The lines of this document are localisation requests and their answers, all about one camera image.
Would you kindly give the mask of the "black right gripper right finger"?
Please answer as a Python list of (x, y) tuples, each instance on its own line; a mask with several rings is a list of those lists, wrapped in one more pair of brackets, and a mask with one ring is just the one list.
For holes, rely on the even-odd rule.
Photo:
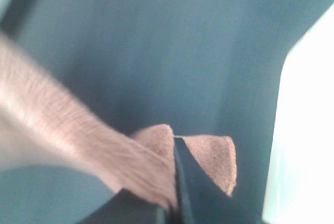
[(176, 223), (261, 223), (258, 216), (246, 211), (228, 197), (200, 167), (184, 139), (174, 138)]

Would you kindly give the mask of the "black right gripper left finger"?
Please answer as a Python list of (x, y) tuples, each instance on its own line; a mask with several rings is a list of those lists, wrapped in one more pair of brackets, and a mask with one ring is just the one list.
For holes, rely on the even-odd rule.
[(121, 190), (80, 222), (91, 224), (167, 223), (167, 214), (164, 208), (151, 204), (128, 190)]

